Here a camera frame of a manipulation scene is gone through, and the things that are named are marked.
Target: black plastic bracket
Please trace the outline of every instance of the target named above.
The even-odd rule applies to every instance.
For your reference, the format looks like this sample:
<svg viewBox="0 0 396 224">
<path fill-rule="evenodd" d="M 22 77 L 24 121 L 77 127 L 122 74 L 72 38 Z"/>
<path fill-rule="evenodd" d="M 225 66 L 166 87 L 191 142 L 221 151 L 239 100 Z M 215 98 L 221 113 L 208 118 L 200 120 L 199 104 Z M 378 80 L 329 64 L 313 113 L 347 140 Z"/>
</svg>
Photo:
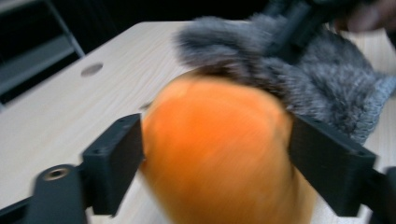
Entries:
<svg viewBox="0 0 396 224">
<path fill-rule="evenodd" d="M 376 155 L 324 122 L 296 116 L 290 137 L 291 162 L 339 217 L 355 217 L 361 204 L 369 223 L 396 224 L 396 167 L 383 175 Z"/>
<path fill-rule="evenodd" d="M 144 159 L 140 114 L 115 121 L 83 153 L 83 163 L 42 172 L 33 196 L 0 210 L 0 223 L 87 223 L 85 209 L 115 216 Z"/>
</svg>

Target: hand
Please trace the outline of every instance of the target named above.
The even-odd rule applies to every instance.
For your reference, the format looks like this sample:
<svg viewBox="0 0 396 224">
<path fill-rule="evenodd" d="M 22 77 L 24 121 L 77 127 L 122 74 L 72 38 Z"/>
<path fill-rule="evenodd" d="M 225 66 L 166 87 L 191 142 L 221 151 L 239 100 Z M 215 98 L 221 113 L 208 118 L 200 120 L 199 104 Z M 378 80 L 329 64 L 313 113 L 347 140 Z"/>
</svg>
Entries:
<svg viewBox="0 0 396 224">
<path fill-rule="evenodd" d="M 370 5 L 361 4 L 350 14 L 335 22 L 336 30 L 354 33 L 385 28 L 396 31 L 396 0 L 376 0 Z"/>
</svg>

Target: table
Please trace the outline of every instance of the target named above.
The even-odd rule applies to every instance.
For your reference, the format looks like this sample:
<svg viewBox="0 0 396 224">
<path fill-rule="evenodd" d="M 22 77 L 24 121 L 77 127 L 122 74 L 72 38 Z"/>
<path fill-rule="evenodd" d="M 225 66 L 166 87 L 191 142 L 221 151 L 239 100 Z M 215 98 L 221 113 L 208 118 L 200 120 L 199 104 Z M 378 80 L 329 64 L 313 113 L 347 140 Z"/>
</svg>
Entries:
<svg viewBox="0 0 396 224">
<path fill-rule="evenodd" d="M 172 42 L 173 34 L 185 24 L 139 23 L 8 105 L 0 113 L 0 208 L 29 196 L 41 171 L 58 164 L 80 164 L 80 153 L 113 121 L 144 113 L 141 106 L 161 87 L 190 70 L 177 61 Z M 396 74 L 396 57 L 384 33 L 350 38 L 375 68 Z M 381 156 L 378 169 L 396 164 L 395 112 L 396 100 L 391 99 L 366 144 Z M 363 209 L 359 218 L 336 217 L 319 198 L 312 223 L 364 223 L 366 213 Z M 116 217 L 90 220 L 169 223 L 140 173 Z"/>
</svg>

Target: orange plush toy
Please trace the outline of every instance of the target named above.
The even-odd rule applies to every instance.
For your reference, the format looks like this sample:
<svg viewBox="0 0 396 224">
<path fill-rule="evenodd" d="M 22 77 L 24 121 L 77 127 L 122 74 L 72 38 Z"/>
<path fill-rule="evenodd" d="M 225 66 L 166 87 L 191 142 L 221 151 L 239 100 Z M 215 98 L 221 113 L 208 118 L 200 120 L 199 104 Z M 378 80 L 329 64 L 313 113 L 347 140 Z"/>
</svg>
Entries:
<svg viewBox="0 0 396 224">
<path fill-rule="evenodd" d="M 266 58 L 284 18 L 201 18 L 176 36 L 191 68 L 143 119 L 141 171 L 177 224 L 310 223 L 316 193 L 290 163 L 293 115 L 321 120 L 359 144 L 396 77 L 325 28 L 295 65 Z"/>
<path fill-rule="evenodd" d="M 309 223 L 315 192 L 289 161 L 291 124 L 270 93 L 192 71 L 149 107 L 141 171 L 175 223 Z"/>
</svg>

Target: dark background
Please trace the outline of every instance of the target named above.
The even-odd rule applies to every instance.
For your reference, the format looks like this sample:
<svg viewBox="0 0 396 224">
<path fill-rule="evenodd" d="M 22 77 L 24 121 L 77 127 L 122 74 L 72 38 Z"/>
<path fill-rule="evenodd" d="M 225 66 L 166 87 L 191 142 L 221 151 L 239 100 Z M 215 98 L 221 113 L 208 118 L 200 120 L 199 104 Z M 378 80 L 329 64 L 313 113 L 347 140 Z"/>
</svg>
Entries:
<svg viewBox="0 0 396 224">
<path fill-rule="evenodd" d="M 265 1 L 181 0 L 52 0 L 85 53 L 98 48 L 141 21 L 189 21 L 202 16 L 247 19 L 264 9 Z M 48 6 L 36 2 L 0 15 L 0 66 L 63 31 Z M 0 95 L 5 104 L 78 60 L 70 55 L 13 90 Z"/>
</svg>

